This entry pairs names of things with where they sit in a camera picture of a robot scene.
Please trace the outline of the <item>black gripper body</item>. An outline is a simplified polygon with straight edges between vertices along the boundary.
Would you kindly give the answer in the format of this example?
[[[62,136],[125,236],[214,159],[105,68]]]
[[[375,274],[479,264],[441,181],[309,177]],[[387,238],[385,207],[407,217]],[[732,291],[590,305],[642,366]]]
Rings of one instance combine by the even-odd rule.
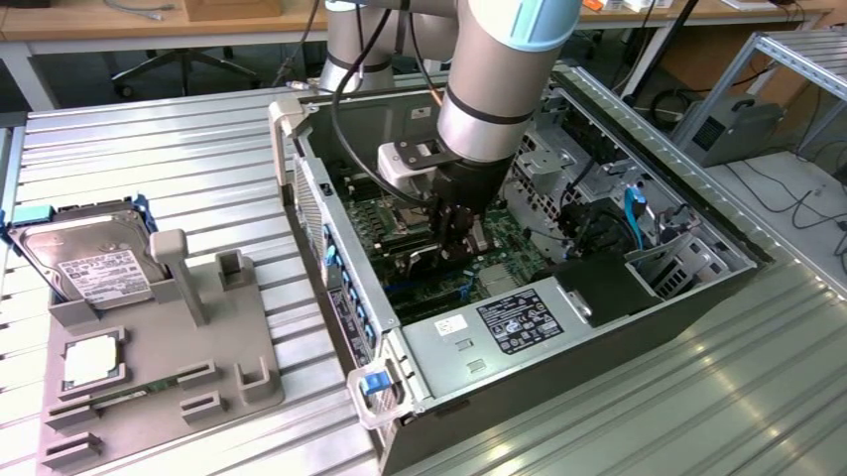
[[[467,208],[474,214],[486,211],[506,179],[513,159],[491,163],[459,160],[437,167],[433,193],[438,208]]]

